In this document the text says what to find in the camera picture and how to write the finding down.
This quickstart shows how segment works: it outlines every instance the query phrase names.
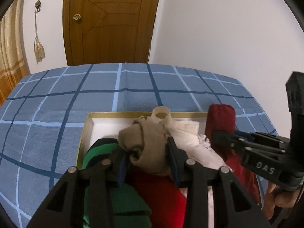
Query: open box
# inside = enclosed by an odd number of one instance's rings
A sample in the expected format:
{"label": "open box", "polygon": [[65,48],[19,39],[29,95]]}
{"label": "open box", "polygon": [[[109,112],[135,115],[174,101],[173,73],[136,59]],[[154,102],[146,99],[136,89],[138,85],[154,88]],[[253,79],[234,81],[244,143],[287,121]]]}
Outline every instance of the open box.
{"label": "open box", "polygon": [[[82,135],[79,142],[76,166],[82,169],[83,158],[89,148],[100,138],[118,138],[120,130],[132,125],[134,119],[140,116],[151,116],[152,112],[93,112],[87,115]],[[172,118],[176,120],[193,120],[199,122],[199,135],[205,134],[206,112],[171,112]],[[262,207],[261,191],[256,180],[256,185],[260,192],[259,206]]]}

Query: brown sock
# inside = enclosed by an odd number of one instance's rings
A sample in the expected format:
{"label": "brown sock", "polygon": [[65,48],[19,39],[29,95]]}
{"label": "brown sock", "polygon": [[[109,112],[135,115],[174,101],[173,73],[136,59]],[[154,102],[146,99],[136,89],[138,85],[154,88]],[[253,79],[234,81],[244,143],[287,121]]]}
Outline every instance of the brown sock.
{"label": "brown sock", "polygon": [[118,142],[124,150],[132,152],[130,161],[133,165],[158,176],[170,174],[165,158],[167,134],[162,124],[140,117],[119,132]]}

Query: human hand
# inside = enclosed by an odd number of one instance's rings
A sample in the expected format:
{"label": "human hand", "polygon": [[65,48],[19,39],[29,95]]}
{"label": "human hand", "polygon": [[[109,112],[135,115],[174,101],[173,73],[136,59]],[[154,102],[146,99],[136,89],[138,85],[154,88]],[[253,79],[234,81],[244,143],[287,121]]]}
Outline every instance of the human hand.
{"label": "human hand", "polygon": [[265,194],[265,204],[262,209],[263,213],[267,217],[267,219],[271,219],[273,216],[274,208],[276,206],[282,208],[291,208],[295,205],[297,197],[299,195],[300,190],[296,191],[285,191],[281,192],[278,195],[274,193],[276,185],[274,183],[269,182],[268,189]]}

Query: dark red clothing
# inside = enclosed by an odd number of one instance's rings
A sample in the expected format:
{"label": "dark red clothing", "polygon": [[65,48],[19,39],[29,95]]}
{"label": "dark red clothing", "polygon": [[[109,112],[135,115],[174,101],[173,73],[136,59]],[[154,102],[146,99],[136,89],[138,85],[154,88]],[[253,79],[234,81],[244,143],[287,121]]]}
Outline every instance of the dark red clothing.
{"label": "dark red clothing", "polygon": [[211,142],[211,147],[233,170],[236,178],[251,194],[256,203],[259,201],[259,190],[255,185],[255,174],[241,165],[241,159],[236,155],[234,150],[212,143],[211,133],[213,130],[222,130],[233,134],[235,130],[235,110],[230,105],[212,104],[209,107],[205,134]]}

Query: blue plaid bedspread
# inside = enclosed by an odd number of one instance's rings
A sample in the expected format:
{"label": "blue plaid bedspread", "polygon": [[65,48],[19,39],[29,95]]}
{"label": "blue plaid bedspread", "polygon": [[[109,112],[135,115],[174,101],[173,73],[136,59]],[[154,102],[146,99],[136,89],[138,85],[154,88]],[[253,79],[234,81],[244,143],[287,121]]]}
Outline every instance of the blue plaid bedspread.
{"label": "blue plaid bedspread", "polygon": [[53,69],[23,78],[0,108],[0,202],[26,227],[49,190],[75,165],[89,112],[208,111],[233,106],[237,128],[276,134],[238,81],[165,65],[109,63]]}

